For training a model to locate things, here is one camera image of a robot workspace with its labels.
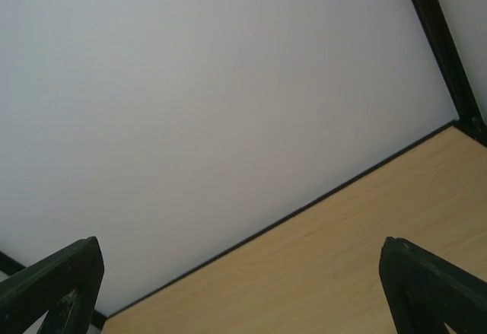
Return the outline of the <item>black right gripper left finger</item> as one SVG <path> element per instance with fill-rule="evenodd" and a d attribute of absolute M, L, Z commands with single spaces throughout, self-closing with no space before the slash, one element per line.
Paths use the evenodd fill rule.
<path fill-rule="evenodd" d="M 1 332 L 86 333 L 104 274 L 96 237 L 75 241 L 1 282 Z"/>

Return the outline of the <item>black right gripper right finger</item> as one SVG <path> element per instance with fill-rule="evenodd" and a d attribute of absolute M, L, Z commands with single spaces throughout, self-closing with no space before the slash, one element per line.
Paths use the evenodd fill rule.
<path fill-rule="evenodd" d="M 486 332 L 486 282 L 441 257 L 387 237 L 379 276 L 398 333 Z"/>

